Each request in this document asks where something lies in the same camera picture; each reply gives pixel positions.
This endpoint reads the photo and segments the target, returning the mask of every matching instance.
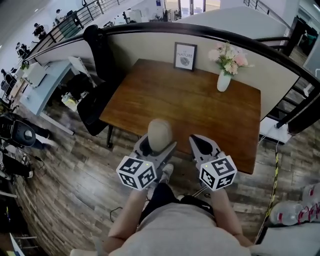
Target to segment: gray t-shirt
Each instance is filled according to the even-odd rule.
[[[217,227],[205,210],[170,203],[148,215],[110,256],[250,256],[250,250]]]

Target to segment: glass window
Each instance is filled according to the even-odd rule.
[[[204,12],[204,0],[193,0],[193,14]]]
[[[190,0],[180,0],[181,2],[181,17],[182,19],[190,16]]]

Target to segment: office desk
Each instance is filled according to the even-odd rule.
[[[40,85],[36,88],[32,88],[29,85],[21,96],[20,102],[36,116],[43,117],[61,130],[73,135],[73,131],[53,120],[43,112],[51,95],[69,70],[75,75],[79,74],[79,72],[73,68],[69,60],[49,63],[49,67],[46,70],[47,75],[43,78]]]
[[[260,127],[260,91],[231,80],[217,90],[218,75],[139,59],[105,107],[100,119],[137,135],[151,120],[170,122],[177,150],[191,153],[189,135],[206,136],[230,155],[238,170],[252,174]]]
[[[25,85],[27,84],[27,82],[25,80],[18,80],[15,85],[13,86],[9,97],[9,100],[12,100],[12,98],[15,98],[18,94],[18,92],[21,90],[21,88],[23,88]]]

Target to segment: black shorts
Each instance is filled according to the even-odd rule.
[[[210,213],[212,216],[214,216],[214,210],[212,206],[207,202],[197,199],[192,195],[186,195],[179,201],[178,199],[176,199],[174,193],[172,192],[171,188],[167,184],[159,183],[154,190],[154,193],[150,202],[147,204],[147,206],[141,213],[139,224],[144,220],[145,217],[147,217],[155,209],[168,205],[170,203],[197,206],[205,210],[206,212]]]

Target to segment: table leg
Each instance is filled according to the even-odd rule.
[[[106,146],[107,146],[108,149],[111,149],[112,146],[113,146],[113,144],[110,142],[113,129],[114,129],[114,126],[109,124],[108,134],[107,134],[107,137],[106,137]]]
[[[61,130],[65,131],[67,134],[74,135],[74,132],[72,130],[68,129],[67,127],[53,120],[50,116],[47,116],[45,113],[41,112],[40,117],[47,120],[49,123],[53,124],[54,126],[60,128]]]

